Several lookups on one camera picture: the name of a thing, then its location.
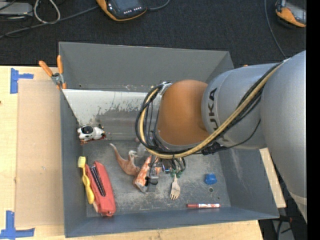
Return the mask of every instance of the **red marker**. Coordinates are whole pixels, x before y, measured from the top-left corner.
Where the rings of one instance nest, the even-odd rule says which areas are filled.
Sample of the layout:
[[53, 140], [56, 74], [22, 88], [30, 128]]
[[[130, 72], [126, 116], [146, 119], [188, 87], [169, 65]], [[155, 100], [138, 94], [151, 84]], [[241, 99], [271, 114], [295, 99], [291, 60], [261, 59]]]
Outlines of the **red marker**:
[[188, 203], [188, 208], [219, 208], [219, 203]]

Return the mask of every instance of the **blue plastic cap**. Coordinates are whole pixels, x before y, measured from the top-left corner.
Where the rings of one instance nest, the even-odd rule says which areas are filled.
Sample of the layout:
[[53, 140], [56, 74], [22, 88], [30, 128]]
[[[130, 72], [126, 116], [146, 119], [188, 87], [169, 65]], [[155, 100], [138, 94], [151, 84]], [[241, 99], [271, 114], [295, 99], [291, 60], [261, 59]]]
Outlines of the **blue plastic cap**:
[[208, 185], [212, 185], [217, 183], [217, 178], [216, 175], [214, 173], [208, 173], [205, 175], [205, 180], [204, 182]]

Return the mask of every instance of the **white plastic fork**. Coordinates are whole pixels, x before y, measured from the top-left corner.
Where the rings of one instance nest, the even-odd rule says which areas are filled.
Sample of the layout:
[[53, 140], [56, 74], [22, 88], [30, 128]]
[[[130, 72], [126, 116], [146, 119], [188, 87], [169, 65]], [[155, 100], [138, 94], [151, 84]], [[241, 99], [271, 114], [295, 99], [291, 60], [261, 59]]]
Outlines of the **white plastic fork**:
[[170, 199], [176, 200], [180, 195], [180, 186], [178, 185], [178, 178], [177, 175], [174, 175], [174, 179], [171, 185], [171, 193], [170, 193]]

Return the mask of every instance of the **black carpet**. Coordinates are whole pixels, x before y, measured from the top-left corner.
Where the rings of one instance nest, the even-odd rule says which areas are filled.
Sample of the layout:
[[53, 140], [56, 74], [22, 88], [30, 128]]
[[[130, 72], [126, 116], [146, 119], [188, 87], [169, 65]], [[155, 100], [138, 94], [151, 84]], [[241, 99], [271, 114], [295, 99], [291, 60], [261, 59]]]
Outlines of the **black carpet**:
[[[34, 5], [36, 0], [16, 1]], [[110, 19], [95, 0], [53, 1], [62, 19], [93, 9], [39, 27], [35, 17], [12, 21], [1, 16], [0, 65], [37, 66], [43, 60], [56, 67], [61, 41], [229, 51], [235, 68], [280, 62], [306, 50], [307, 28], [280, 23], [275, 13], [277, 0], [170, 0], [164, 8], [126, 22]], [[142, 1], [155, 8], [167, 0]], [[287, 1], [307, 9], [307, 0]], [[48, 0], [37, 11], [46, 21], [56, 19]], [[296, 240], [306, 239], [304, 230], [306, 225]], [[262, 231], [267, 239], [267, 232]]]

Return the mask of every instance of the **blue object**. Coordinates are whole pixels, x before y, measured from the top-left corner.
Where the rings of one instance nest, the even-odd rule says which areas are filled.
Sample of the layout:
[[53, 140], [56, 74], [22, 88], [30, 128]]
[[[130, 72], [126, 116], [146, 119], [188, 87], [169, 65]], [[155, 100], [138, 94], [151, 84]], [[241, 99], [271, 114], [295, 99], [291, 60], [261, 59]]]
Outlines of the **blue object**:
[[15, 228], [15, 213], [13, 211], [6, 211], [5, 229], [1, 230], [0, 239], [15, 240], [16, 238], [33, 237], [35, 228], [26, 230], [16, 230]]
[[18, 80], [19, 79], [33, 79], [34, 75], [29, 73], [19, 74], [18, 70], [11, 68], [11, 80], [10, 80], [10, 93], [18, 93]]
[[212, 185], [217, 183], [217, 178], [216, 175], [214, 173], [208, 173], [205, 175], [205, 180], [204, 182], [208, 185]]

